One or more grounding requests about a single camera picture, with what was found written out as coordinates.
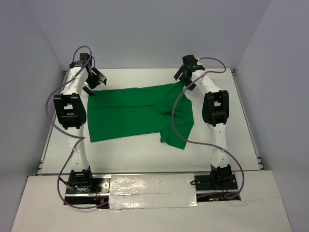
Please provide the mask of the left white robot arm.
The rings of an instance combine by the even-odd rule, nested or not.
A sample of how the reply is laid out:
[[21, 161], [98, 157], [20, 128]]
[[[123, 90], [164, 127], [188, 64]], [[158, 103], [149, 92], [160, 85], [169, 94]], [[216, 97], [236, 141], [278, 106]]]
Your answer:
[[93, 62], [95, 59], [89, 53], [81, 53], [79, 60], [70, 64], [68, 83], [61, 93], [53, 97], [56, 116], [64, 132], [69, 136], [72, 151], [68, 181], [63, 183], [78, 192], [88, 193], [95, 187], [90, 164], [84, 147], [84, 124], [86, 123], [86, 109], [81, 99], [82, 91], [94, 95], [92, 91], [100, 84], [106, 84], [107, 78]]

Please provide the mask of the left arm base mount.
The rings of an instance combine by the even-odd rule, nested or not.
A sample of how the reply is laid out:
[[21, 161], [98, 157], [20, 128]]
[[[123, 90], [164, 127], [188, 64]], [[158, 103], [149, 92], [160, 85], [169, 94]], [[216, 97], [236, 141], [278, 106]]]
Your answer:
[[65, 201], [74, 206], [96, 205], [97, 208], [109, 207], [111, 178], [93, 175], [88, 170], [71, 171], [66, 185]]

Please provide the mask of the green t-shirt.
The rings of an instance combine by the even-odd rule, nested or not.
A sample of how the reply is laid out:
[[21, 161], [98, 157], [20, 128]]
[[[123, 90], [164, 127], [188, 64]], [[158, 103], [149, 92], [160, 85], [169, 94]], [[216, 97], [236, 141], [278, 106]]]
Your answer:
[[182, 91], [181, 82], [94, 91], [87, 102], [90, 141], [159, 133], [160, 142], [185, 149], [194, 117]]

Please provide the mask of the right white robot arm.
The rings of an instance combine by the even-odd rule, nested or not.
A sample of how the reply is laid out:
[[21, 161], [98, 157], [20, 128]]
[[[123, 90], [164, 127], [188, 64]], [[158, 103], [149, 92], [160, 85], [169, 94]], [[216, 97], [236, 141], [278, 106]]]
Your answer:
[[174, 75], [188, 90], [198, 88], [203, 95], [202, 118], [213, 137], [214, 151], [211, 158], [210, 184], [221, 189], [232, 171], [226, 153], [226, 123], [229, 118], [229, 93], [222, 90], [208, 76], [209, 71], [194, 55], [182, 58], [183, 64]]

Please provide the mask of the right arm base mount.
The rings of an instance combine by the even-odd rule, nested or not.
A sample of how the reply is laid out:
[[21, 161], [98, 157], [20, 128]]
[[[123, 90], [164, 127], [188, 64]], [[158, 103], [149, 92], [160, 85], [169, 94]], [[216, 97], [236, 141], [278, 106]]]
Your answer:
[[239, 200], [237, 180], [229, 164], [223, 168], [211, 166], [209, 174], [194, 175], [190, 184], [196, 189], [197, 202]]

